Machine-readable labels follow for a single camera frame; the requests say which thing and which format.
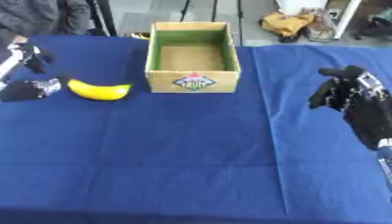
bag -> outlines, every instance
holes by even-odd
[[[311,23],[312,14],[301,14],[295,17],[286,16],[280,12],[273,12],[262,20],[262,28],[268,32],[284,37],[294,36],[297,32]]]

cardboard box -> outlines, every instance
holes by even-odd
[[[153,93],[233,93],[240,72],[229,24],[152,25],[145,74]]]

table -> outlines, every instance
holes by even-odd
[[[391,87],[390,49],[240,47],[235,94],[152,94],[142,40],[32,41],[58,60],[13,79],[135,86],[120,101],[64,90],[0,105],[2,223],[392,221],[374,155],[339,113],[306,107],[319,67],[368,67]]]

robotic hand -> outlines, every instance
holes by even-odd
[[[30,43],[11,44],[8,50],[12,55],[0,65],[0,101],[19,102],[47,97],[60,91],[58,79],[49,81],[13,81],[8,82],[8,74],[19,64],[25,65],[35,74],[44,74],[44,67],[54,62],[54,55]]]
[[[357,66],[345,69],[319,69],[332,77],[309,99],[309,107],[327,106],[343,113],[355,135],[371,151],[392,191],[392,98],[379,80]]]

yellow banana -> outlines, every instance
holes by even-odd
[[[118,85],[109,87],[93,86],[80,80],[71,79],[66,84],[75,94],[98,101],[115,101],[123,98],[130,91],[132,85]]]

